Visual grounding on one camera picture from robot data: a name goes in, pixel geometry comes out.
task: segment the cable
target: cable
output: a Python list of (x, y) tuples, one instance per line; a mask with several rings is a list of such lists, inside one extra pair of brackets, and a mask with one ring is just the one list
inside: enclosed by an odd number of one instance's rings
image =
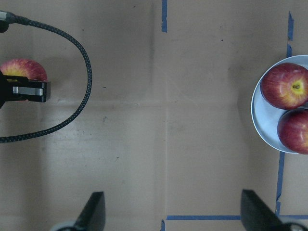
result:
[(0, 143), (8, 143), (8, 142), (28, 140), (28, 139), (48, 135), (50, 133), (58, 131), (61, 128), (68, 125), (69, 123), (71, 123), (74, 119), (76, 119), (76, 117), (81, 113), (81, 111), (84, 109), (84, 107), (86, 106), (86, 104), (89, 100), (91, 88), (92, 88), (92, 68), (91, 68), (90, 59), (88, 57), (88, 54), (87, 54), (86, 50), (83, 48), (83, 46), (76, 39), (74, 39), (72, 36), (65, 33), (64, 31), (59, 30), (59, 29), (57, 29), (53, 26), (50, 26), (50, 25), (47, 25), (47, 24), (44, 24), (44, 23), (40, 23), (40, 22), (36, 22), (36, 21), (30, 20), (30, 19), (27, 19), (25, 17), (17, 16), (13, 13), (10, 13), (10, 12), (1, 12), (0, 11), (0, 20), (3, 20), (3, 18), (5, 18), (4, 20), (9, 24), (18, 23), (18, 24), (22, 24), (22, 25), (34, 26), (34, 27), (37, 27), (37, 28), (41, 28), (41, 29), (48, 30), (50, 32), (56, 33), (56, 34), (58, 34), (58, 35), (60, 35), (64, 38), (66, 38), (70, 42), (72, 42), (79, 49), (79, 51), (81, 52), (81, 54), (82, 54), (82, 56), (85, 60), (87, 73), (88, 73), (88, 82), (87, 82), (86, 93), (85, 93), (85, 96), (84, 96), (81, 104), (79, 105), (77, 110), (68, 119), (66, 119), (62, 123), (60, 123), (60, 124), (58, 124), (58, 125), (56, 125), (52, 128), (48, 128), (48, 129), (45, 129), (45, 130), (27, 133), (27, 134), (23, 134), (23, 135), (0, 137)]

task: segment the cardboard surface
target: cardboard surface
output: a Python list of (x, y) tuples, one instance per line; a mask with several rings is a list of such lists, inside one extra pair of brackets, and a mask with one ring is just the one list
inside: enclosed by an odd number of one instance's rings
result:
[[(243, 188), (275, 210), (279, 152), (255, 131), (250, 102), (262, 74), (286, 56), (289, 11), (294, 54), (307, 53), (307, 3), (167, 3), (167, 33), (161, 1), (1, 3), (75, 37), (93, 68), (90, 101), (74, 122), (0, 145), (1, 230), (46, 230), (75, 219), (94, 191), (105, 192), (106, 231), (157, 231), (168, 215), (239, 215)], [(0, 36), (0, 63), (34, 59), (52, 82), (45, 104), (4, 105), (0, 136), (68, 118), (86, 87), (79, 51), (27, 26)], [(305, 213), (305, 162), (286, 154), (282, 214)], [(166, 221), (166, 231), (217, 227), (243, 230), (240, 221)]]

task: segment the apple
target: apple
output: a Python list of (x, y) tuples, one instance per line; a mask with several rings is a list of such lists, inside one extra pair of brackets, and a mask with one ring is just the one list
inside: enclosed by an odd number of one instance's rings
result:
[(0, 66), (7, 76), (24, 76), (30, 80), (48, 81), (45, 69), (41, 64), (30, 59), (12, 59)]
[(283, 63), (271, 68), (260, 83), (264, 99), (274, 107), (291, 110), (308, 101), (308, 70)]
[(308, 110), (297, 108), (282, 115), (277, 134), (285, 147), (300, 154), (308, 154)]

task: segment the blue painter's tape line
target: blue painter's tape line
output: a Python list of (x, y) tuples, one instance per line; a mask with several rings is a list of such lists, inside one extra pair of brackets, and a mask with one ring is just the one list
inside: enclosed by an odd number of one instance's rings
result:
[(308, 220), (308, 215), (280, 215), (279, 218), (292, 218), (296, 220)]
[(241, 216), (167, 216), (166, 220), (241, 220)]
[(291, 45), (288, 43), (287, 44), (287, 58), (292, 56), (292, 47)]
[(160, 228), (160, 231), (166, 231), (166, 225), (164, 220), (162, 220), (162, 227)]
[(162, 0), (162, 32), (167, 33), (167, 0)]
[(279, 199), (282, 194), (282, 182), (283, 182), (283, 168), (284, 168), (284, 152), (279, 154), (279, 166), (278, 166), (278, 180), (277, 180), (277, 191), (276, 191), (276, 215), (280, 214), (280, 205)]
[(294, 29), (294, 19), (292, 18), (291, 12), (289, 12), (288, 39), (291, 41), (293, 41), (293, 29)]

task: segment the apple on plate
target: apple on plate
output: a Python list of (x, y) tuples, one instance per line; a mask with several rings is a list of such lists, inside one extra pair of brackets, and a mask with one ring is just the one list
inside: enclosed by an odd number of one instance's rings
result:
[(6, 76), (24, 76), (30, 80), (48, 81), (45, 69), (41, 64), (30, 59), (12, 59), (0, 66)]
[(295, 109), (308, 101), (308, 70), (293, 63), (271, 68), (260, 83), (263, 98), (280, 109)]
[(300, 154), (308, 154), (308, 110), (297, 108), (282, 115), (277, 134), (285, 147)]

